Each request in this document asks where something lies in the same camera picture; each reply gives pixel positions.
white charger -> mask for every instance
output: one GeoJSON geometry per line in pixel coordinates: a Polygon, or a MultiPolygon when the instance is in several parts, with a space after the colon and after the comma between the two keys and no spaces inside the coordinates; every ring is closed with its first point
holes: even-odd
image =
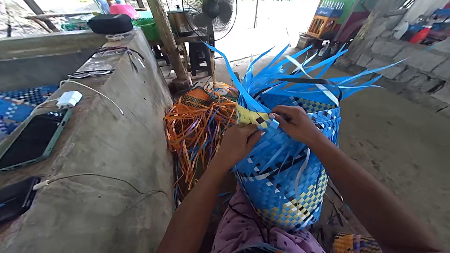
{"type": "Polygon", "coordinates": [[[72,108],[81,100],[82,96],[83,94],[77,90],[66,91],[58,99],[56,106],[58,106],[59,109],[72,108]]]}

hand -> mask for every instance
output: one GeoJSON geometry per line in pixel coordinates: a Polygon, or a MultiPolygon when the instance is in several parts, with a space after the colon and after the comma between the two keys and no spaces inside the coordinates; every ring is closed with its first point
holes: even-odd
{"type": "Polygon", "coordinates": [[[254,124],[235,125],[225,131],[219,151],[214,156],[214,162],[227,171],[237,162],[246,158],[264,131],[257,131],[254,124]]]}
{"type": "Polygon", "coordinates": [[[317,137],[323,135],[308,117],[305,110],[299,106],[277,105],[272,109],[269,118],[274,118],[278,121],[280,127],[286,131],[290,137],[303,142],[306,145],[309,145],[314,142],[317,137]]]}

concrete wall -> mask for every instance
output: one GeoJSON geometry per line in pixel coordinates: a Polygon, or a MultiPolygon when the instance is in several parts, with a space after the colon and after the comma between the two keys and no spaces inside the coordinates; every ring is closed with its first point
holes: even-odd
{"type": "MultiPolygon", "coordinates": [[[[52,95],[79,90],[82,100],[73,109],[50,157],[2,173],[0,186],[32,175],[43,179],[77,173],[98,173],[127,184],[95,176],[60,180],[39,190],[30,210],[0,226],[0,252],[155,252],[172,214],[172,157],[167,151],[163,117],[172,103],[167,84],[141,30],[122,45],[139,51],[145,69],[136,72],[127,55],[94,55],[80,70],[114,68],[110,76],[81,80],[115,101],[67,83],[52,95]]],[[[11,141],[19,127],[10,136],[11,141]]]]}
{"type": "Polygon", "coordinates": [[[383,75],[378,84],[450,117],[450,40],[434,48],[397,40],[392,37],[392,29],[401,18],[381,17],[378,25],[364,35],[363,44],[351,52],[348,60],[338,60],[336,66],[359,73],[406,59],[377,72],[383,75]]]}
{"type": "Polygon", "coordinates": [[[88,31],[0,40],[0,91],[58,84],[107,40],[88,31]]]}
{"type": "Polygon", "coordinates": [[[56,85],[79,69],[94,50],[0,61],[0,91],[56,85]]]}

black bag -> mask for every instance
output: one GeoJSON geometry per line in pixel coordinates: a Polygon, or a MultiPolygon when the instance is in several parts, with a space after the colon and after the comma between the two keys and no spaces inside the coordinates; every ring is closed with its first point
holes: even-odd
{"type": "Polygon", "coordinates": [[[130,16],[126,14],[102,14],[91,18],[88,26],[95,33],[118,34],[133,29],[130,16]]]}

green basket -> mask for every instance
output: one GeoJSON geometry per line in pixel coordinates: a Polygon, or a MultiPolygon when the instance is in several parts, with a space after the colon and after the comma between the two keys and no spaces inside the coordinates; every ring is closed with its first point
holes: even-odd
{"type": "Polygon", "coordinates": [[[144,32],[145,38],[147,38],[148,41],[156,41],[161,38],[153,18],[141,18],[133,20],[131,23],[135,27],[141,27],[142,32],[144,32]]]}

